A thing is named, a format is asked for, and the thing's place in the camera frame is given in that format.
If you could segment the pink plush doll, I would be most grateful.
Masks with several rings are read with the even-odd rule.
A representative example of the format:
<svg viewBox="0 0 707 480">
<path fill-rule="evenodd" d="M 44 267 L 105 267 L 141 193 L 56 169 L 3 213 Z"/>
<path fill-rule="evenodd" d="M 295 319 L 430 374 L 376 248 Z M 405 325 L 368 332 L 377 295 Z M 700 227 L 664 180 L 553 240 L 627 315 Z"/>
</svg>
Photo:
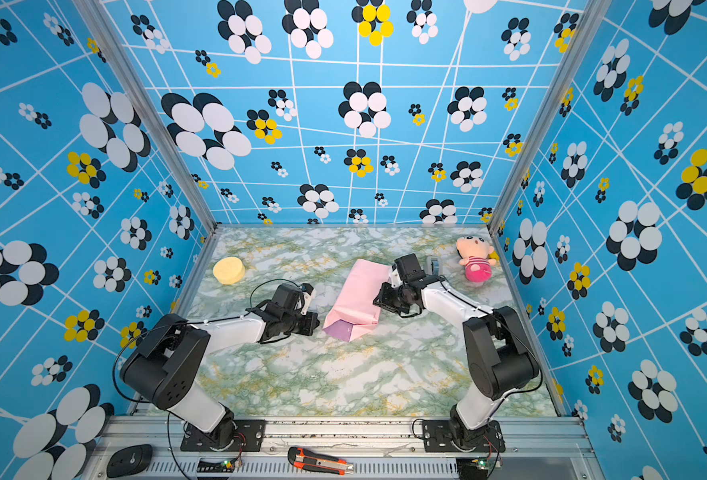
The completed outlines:
<svg viewBox="0 0 707 480">
<path fill-rule="evenodd" d="M 461 256 L 459 265 L 465 269 L 465 278 L 473 283 L 483 283 L 493 277 L 493 266 L 497 264 L 495 248 L 481 237 L 465 236 L 455 242 Z"/>
</svg>

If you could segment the aluminium frame post left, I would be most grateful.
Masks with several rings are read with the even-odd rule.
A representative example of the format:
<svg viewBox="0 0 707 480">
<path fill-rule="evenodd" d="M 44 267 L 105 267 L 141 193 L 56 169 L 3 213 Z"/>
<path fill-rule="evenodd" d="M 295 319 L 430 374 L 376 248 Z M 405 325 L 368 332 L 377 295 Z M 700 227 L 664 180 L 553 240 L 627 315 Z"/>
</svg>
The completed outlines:
<svg viewBox="0 0 707 480">
<path fill-rule="evenodd" d="M 113 74 L 118 78 L 125 94 L 137 109 L 143 124 L 147 126 L 151 140 L 159 148 L 159 154 L 166 162 L 173 178 L 178 182 L 207 232 L 213 235 L 218 229 L 215 217 L 207 206 L 203 195 L 199 192 L 199 188 L 193 184 L 191 172 L 185 160 L 179 154 L 161 117 L 157 114 L 155 104 L 145 90 L 137 69 L 133 66 L 126 50 L 121 46 L 115 28 L 109 24 L 109 17 L 105 14 L 100 2 L 76 0 L 74 5 L 87 28 L 96 36 L 99 46 L 105 51 Z"/>
</svg>

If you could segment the aluminium frame post right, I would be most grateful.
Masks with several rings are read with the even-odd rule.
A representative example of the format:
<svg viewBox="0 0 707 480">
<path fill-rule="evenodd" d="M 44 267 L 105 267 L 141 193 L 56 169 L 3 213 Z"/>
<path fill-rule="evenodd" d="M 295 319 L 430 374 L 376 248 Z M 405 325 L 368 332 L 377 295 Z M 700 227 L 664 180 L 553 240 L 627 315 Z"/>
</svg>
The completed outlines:
<svg viewBox="0 0 707 480">
<path fill-rule="evenodd" d="M 491 232 L 493 237 L 495 237 L 497 228 L 505 221 L 507 212 L 509 212 L 509 208 L 511 208 L 517 197 L 519 184 L 531 167 L 531 162 L 537 157 L 537 150 L 543 143 L 545 134 L 549 131 L 553 120 L 555 120 L 557 106 L 561 104 L 565 92 L 571 86 L 579 66 L 583 63 L 591 44 L 593 44 L 597 30 L 601 27 L 601 22 L 605 18 L 609 6 L 611 6 L 611 1 L 591 0 L 587 2 L 585 10 L 583 10 L 583 14 L 579 18 L 579 28 L 577 28 L 575 39 L 571 40 L 571 46 L 563 54 L 563 60 L 561 60 L 559 68 L 555 72 L 555 77 L 543 98 L 543 102 L 541 102 L 541 106 L 539 106 L 539 110 L 537 110 L 531 129 L 527 132 L 523 152 L 515 160 L 505 188 L 503 188 L 495 210 L 493 210 L 493 217 L 489 224 L 489 232 Z"/>
</svg>

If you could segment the aluminium frame post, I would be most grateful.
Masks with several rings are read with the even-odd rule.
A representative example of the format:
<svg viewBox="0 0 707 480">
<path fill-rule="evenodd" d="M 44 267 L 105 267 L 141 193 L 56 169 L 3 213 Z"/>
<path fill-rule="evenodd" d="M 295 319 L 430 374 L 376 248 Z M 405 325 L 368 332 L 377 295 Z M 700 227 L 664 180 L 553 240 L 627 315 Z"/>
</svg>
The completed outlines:
<svg viewBox="0 0 707 480">
<path fill-rule="evenodd" d="M 515 160 L 505 188 L 503 188 L 495 210 L 493 210 L 493 217 L 489 224 L 489 232 L 491 232 L 493 237 L 495 237 L 497 228 L 505 221 L 507 212 L 509 212 L 509 208 L 511 208 L 517 197 L 519 184 L 531 167 L 531 162 L 537 157 L 537 150 L 543 143 L 545 134 L 549 131 L 553 120 L 555 120 L 557 106 L 561 104 L 565 92 L 571 86 L 579 66 L 583 63 L 591 44 L 593 44 L 597 30 L 601 27 L 601 22 L 605 18 L 609 6 L 611 6 L 611 1 L 591 0 L 587 2 L 585 10 L 583 10 L 583 14 L 579 18 L 579 28 L 577 28 L 575 39 L 571 40 L 571 46 L 563 54 L 563 60 L 561 60 L 559 68 L 555 72 L 555 77 L 543 98 L 543 102 L 541 102 L 541 106 L 539 106 L 539 110 L 537 110 L 531 129 L 527 132 L 523 152 Z"/>
<path fill-rule="evenodd" d="M 100 2 L 76 0 L 74 5 L 87 28 L 96 36 L 99 46 L 105 51 L 113 74 L 118 78 L 125 94 L 137 109 L 143 124 L 147 126 L 151 140 L 159 148 L 159 154 L 166 162 L 173 178 L 178 182 L 207 232 L 213 235 L 218 229 L 215 217 L 207 206 L 203 195 L 199 192 L 199 188 L 193 184 L 191 172 L 185 160 L 179 154 L 161 117 L 157 114 L 155 104 L 145 90 L 137 69 L 133 66 L 126 50 L 121 46 L 115 28 L 109 24 L 109 17 L 105 14 Z"/>
</svg>

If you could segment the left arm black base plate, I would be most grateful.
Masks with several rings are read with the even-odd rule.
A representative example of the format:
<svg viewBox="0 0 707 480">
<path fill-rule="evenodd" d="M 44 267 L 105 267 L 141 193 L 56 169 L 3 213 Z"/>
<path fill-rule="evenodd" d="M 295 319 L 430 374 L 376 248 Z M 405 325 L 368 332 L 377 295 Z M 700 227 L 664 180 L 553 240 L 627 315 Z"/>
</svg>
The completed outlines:
<svg viewBox="0 0 707 480">
<path fill-rule="evenodd" d="M 206 433 L 187 423 L 180 449 L 183 452 L 259 452 L 266 426 L 265 420 L 237 419 Z"/>
</svg>

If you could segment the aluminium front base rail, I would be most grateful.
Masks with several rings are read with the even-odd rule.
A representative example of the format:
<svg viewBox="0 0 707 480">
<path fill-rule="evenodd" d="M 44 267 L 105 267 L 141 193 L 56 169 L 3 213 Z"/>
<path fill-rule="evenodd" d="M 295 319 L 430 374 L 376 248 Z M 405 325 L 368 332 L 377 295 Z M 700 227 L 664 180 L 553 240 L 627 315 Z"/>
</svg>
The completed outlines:
<svg viewBox="0 0 707 480">
<path fill-rule="evenodd" d="M 601 479 L 603 471 L 581 422 L 567 417 L 501 418 L 503 453 L 427 453 L 425 420 L 439 417 L 247 417 L 265 420 L 259 452 L 183 452 L 184 426 L 163 416 L 123 417 L 107 427 L 86 464 L 86 479 L 105 479 L 118 450 L 151 444 L 154 456 L 139 479 L 313 479 L 295 468 L 290 447 L 335 456 L 353 464 L 348 479 L 459 479 L 457 458 L 491 460 L 487 479 Z M 198 473 L 200 459 L 235 459 L 233 473 Z"/>
</svg>

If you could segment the small grey white device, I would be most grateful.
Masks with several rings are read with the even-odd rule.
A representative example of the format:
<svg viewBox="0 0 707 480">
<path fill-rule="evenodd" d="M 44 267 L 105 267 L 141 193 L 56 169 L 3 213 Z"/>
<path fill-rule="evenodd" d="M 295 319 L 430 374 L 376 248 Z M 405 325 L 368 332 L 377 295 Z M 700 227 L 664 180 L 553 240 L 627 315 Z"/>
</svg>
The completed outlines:
<svg viewBox="0 0 707 480">
<path fill-rule="evenodd" d="M 441 260 L 439 260 L 439 257 L 427 258 L 427 274 L 431 276 L 441 275 Z"/>
</svg>

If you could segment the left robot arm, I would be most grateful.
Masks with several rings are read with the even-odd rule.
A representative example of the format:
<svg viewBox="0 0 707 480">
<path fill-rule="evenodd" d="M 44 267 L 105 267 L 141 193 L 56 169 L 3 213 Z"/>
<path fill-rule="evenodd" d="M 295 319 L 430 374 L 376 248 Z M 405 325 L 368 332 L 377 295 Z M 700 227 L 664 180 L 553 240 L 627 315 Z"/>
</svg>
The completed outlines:
<svg viewBox="0 0 707 480">
<path fill-rule="evenodd" d="M 187 422 L 207 446 L 222 450 L 237 436 L 233 411 L 197 384 L 211 354 L 243 344 L 269 344 L 292 335 L 311 336 L 320 326 L 310 309 L 315 289 L 284 282 L 273 297 L 230 317 L 189 322 L 164 316 L 120 370 L 121 380 L 159 410 Z"/>
</svg>

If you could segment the black computer mouse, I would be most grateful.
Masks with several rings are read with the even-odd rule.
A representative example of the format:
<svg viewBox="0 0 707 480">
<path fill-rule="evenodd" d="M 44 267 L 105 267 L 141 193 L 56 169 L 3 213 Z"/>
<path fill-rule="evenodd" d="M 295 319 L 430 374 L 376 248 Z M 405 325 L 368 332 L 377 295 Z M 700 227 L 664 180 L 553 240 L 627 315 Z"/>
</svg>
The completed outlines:
<svg viewBox="0 0 707 480">
<path fill-rule="evenodd" d="M 151 465 L 153 456 L 151 444 L 138 444 L 118 450 L 108 461 L 107 478 L 118 479 L 145 472 Z"/>
</svg>

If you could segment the right small circuit board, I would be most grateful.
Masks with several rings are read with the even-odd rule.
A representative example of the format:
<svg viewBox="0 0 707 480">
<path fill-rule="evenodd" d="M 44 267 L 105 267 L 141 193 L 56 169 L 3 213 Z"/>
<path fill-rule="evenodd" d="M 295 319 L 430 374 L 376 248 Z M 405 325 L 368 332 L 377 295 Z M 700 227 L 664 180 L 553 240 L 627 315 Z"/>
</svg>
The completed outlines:
<svg viewBox="0 0 707 480">
<path fill-rule="evenodd" d="M 487 479 L 493 462 L 483 458 L 457 458 L 457 475 L 459 479 Z"/>
</svg>

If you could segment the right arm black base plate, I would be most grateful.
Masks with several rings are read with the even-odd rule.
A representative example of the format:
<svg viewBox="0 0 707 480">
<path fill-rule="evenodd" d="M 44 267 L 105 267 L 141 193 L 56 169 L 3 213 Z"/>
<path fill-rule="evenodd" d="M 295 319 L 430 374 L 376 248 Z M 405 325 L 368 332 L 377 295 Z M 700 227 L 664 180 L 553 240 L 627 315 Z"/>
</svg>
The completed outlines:
<svg viewBox="0 0 707 480">
<path fill-rule="evenodd" d="M 507 450 L 501 424 L 495 420 L 475 430 L 455 420 L 425 420 L 421 429 L 427 453 L 496 454 Z"/>
</svg>

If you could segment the small circuit board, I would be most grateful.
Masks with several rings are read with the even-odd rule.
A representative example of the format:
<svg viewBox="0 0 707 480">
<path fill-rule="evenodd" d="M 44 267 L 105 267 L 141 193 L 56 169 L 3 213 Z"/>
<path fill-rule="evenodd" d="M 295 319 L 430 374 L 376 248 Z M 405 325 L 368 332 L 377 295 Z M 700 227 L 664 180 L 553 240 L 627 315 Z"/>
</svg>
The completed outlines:
<svg viewBox="0 0 707 480">
<path fill-rule="evenodd" d="M 457 475 L 459 479 L 487 479 L 493 462 L 483 458 L 457 458 Z"/>
<path fill-rule="evenodd" d="M 233 473 L 241 465 L 235 459 L 200 459 L 197 465 L 198 473 Z"/>
</svg>

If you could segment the left small circuit board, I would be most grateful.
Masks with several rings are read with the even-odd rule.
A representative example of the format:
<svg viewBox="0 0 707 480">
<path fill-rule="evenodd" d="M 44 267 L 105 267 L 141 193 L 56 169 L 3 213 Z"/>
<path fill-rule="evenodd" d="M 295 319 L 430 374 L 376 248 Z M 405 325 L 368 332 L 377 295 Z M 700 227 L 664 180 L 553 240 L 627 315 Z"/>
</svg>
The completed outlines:
<svg viewBox="0 0 707 480">
<path fill-rule="evenodd" d="M 200 459 L 197 465 L 198 473 L 233 473 L 241 465 L 235 459 Z"/>
</svg>

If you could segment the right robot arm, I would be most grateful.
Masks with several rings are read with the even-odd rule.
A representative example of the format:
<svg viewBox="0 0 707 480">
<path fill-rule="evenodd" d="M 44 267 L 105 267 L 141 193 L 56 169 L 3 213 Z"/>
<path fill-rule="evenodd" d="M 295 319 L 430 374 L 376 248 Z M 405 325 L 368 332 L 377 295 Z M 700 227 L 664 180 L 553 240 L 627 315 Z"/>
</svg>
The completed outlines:
<svg viewBox="0 0 707 480">
<path fill-rule="evenodd" d="M 449 439 L 459 451 L 476 450 L 484 441 L 501 450 L 493 416 L 511 396 L 529 393 L 527 384 L 541 376 L 517 311 L 471 300 L 445 277 L 425 272 L 413 254 L 395 260 L 373 305 L 401 318 L 433 313 L 461 329 L 471 385 L 451 408 Z"/>
</svg>

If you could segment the orange black utility knife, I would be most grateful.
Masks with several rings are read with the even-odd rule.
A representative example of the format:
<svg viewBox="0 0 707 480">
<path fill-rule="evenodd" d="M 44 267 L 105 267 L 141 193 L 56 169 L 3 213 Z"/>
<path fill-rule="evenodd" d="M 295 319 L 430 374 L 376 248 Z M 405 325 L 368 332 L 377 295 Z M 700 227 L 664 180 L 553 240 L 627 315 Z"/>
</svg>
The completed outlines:
<svg viewBox="0 0 707 480">
<path fill-rule="evenodd" d="M 345 476 L 355 472 L 353 464 L 346 460 L 303 447 L 290 447 L 288 460 L 295 468 L 313 473 Z"/>
</svg>

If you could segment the purple wrapping paper sheet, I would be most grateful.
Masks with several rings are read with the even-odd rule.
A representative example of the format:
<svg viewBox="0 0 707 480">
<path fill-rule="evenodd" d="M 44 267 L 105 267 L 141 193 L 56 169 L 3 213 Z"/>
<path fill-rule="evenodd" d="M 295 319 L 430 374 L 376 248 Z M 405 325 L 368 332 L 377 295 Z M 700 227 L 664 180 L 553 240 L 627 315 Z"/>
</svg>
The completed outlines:
<svg viewBox="0 0 707 480">
<path fill-rule="evenodd" d="M 373 332 L 381 315 L 381 308 L 373 300 L 379 295 L 381 284 L 389 280 L 389 272 L 391 267 L 387 265 L 357 260 L 326 317 L 324 331 L 345 342 Z"/>
</svg>

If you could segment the yellow round sponge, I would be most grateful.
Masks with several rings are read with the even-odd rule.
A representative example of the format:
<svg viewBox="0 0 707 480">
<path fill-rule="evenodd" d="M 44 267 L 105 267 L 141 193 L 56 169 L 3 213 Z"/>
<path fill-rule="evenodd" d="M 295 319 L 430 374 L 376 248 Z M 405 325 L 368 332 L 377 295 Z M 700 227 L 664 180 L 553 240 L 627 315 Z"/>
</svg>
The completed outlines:
<svg viewBox="0 0 707 480">
<path fill-rule="evenodd" d="M 240 282 L 245 275 L 245 264 L 237 257 L 221 259 L 213 267 L 213 276 L 223 285 L 236 284 Z"/>
</svg>

